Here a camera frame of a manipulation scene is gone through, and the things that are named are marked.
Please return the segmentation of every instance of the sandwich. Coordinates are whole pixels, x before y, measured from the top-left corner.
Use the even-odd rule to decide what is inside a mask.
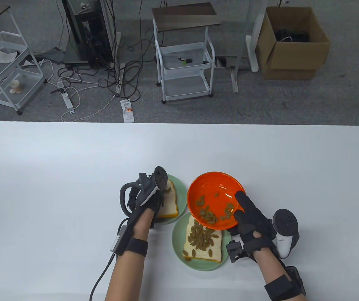
[[[173,182],[167,181],[167,187],[163,192],[163,204],[160,207],[158,218],[174,218],[178,216],[177,196]]]
[[[198,223],[191,215],[182,251],[186,261],[201,259],[221,262],[221,230],[209,229]]]

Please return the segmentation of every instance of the light green plate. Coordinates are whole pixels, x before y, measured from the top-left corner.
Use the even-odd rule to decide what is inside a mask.
[[[188,190],[186,189],[185,185],[182,184],[180,180],[178,180],[176,177],[172,175],[168,175],[168,179],[173,182],[175,187],[175,195],[177,197],[177,207],[178,207],[178,216],[174,218],[159,218],[156,222],[162,225],[171,224],[172,222],[175,222],[177,219],[181,217],[181,215],[184,213],[184,210],[186,208],[186,198],[188,194]]]
[[[183,216],[181,216],[181,218],[174,226],[173,235],[172,235],[174,252],[179,258],[179,260],[181,260],[181,262],[183,262],[185,265],[187,265],[190,268],[193,268],[198,271],[214,270],[218,268],[220,265],[222,265],[228,258],[226,245],[231,241],[231,235],[228,233],[228,231],[225,230],[222,231],[220,263],[214,261],[198,260],[198,259],[185,261],[184,257],[182,256],[182,250],[184,249],[184,245],[185,245],[186,227],[188,225],[188,220],[190,216],[191,216],[190,212],[184,214]]]

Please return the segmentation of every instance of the orange bowl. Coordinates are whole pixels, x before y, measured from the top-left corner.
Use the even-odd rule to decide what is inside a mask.
[[[189,187],[189,211],[199,223],[208,228],[215,230],[230,229],[238,224],[233,215],[234,211],[243,210],[235,199],[235,193],[240,190],[245,192],[242,185],[230,175],[223,172],[204,173],[198,176]],[[211,211],[218,218],[218,222],[209,223],[201,215],[201,209]]]

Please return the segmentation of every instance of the hand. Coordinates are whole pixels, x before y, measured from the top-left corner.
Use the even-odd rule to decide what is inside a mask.
[[[132,187],[131,191],[129,192],[129,201],[128,201],[128,207],[131,210],[131,212],[134,212],[136,204],[135,204],[135,199],[136,196],[138,195],[140,189],[137,187]],[[150,208],[154,211],[155,216],[158,215],[161,204],[163,203],[163,194],[160,190],[157,190],[155,192],[154,195],[152,195],[150,197],[150,199],[148,199],[148,201],[146,202],[146,204],[144,204],[142,207],[143,208]]]
[[[244,209],[244,212],[242,210],[234,212],[234,218],[238,222],[238,227],[229,230],[231,235],[239,234],[244,243],[261,235],[274,239],[273,235],[275,235],[275,232],[271,221],[256,208],[245,192],[238,191],[235,193],[235,198]]]

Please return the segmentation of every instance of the bread slice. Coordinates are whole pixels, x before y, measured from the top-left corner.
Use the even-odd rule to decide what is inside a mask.
[[[157,215],[158,218],[174,218],[178,216],[177,196],[173,182],[167,181],[167,187],[163,191],[163,205]]]
[[[207,261],[215,261],[220,263],[221,262],[221,230],[215,230],[212,235],[217,235],[218,238],[212,237],[211,239],[214,242],[214,246],[209,246],[206,248],[205,251],[202,251],[201,249],[195,249],[195,246],[192,246],[191,243],[188,241],[188,236],[191,234],[191,227],[194,225],[195,219],[191,215],[188,220],[188,225],[186,227],[186,235],[185,235],[185,245],[184,245],[184,251],[188,255],[185,255],[184,252],[182,253],[182,256],[185,258],[190,259],[201,259],[201,260],[207,260]],[[192,250],[195,250],[195,257],[192,256]]]

